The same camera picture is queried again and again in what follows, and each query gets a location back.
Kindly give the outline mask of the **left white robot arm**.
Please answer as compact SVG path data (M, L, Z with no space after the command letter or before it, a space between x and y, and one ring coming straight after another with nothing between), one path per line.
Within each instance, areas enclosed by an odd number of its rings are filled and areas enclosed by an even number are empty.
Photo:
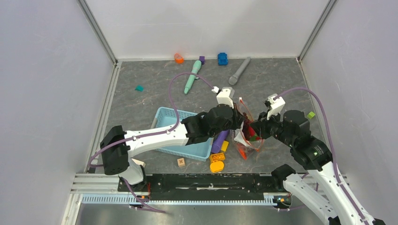
M177 119L175 125L143 131L113 127L101 143L99 153L105 175L118 175L136 191L147 186L143 168L132 157L168 146L204 143L222 131L239 129L245 117L236 108L219 104L208 112Z

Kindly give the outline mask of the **light blue plastic basket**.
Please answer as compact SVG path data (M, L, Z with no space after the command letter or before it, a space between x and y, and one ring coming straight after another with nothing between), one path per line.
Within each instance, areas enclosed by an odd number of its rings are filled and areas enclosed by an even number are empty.
M165 126L172 127L176 123L176 114L173 108L159 107L151 128L160 128ZM191 144L188 146L168 146L156 149L159 152L190 158L205 162L211 153L213 138L209 138L206 142Z

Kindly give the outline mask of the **clear orange zip bag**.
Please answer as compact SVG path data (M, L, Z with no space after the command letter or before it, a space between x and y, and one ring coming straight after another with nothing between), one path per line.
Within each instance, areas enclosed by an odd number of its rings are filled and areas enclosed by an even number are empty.
M234 146L237 148L240 156L247 160L253 152L260 152L264 141L260 139L255 131L249 126L254 122L247 103L240 97L239 102L236 104L236 109L244 117L244 121L240 129L233 130L231 138Z

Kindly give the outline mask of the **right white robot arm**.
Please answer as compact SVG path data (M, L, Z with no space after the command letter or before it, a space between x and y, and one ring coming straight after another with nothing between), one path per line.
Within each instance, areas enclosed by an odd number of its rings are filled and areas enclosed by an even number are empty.
M290 147L294 160L320 184L324 195L308 186L287 164L272 171L271 186L274 190L286 190L295 195L325 225L385 223L371 216L353 195L327 145L312 136L310 122L303 112L290 110L269 119L262 114L249 126L261 139L273 137Z

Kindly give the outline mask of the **red toy chili pepper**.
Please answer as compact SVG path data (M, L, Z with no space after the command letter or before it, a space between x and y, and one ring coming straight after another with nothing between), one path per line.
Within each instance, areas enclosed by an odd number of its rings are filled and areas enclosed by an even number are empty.
M250 121L245 121L242 128L243 136L247 141L250 141L251 137L256 135L255 131L250 126Z

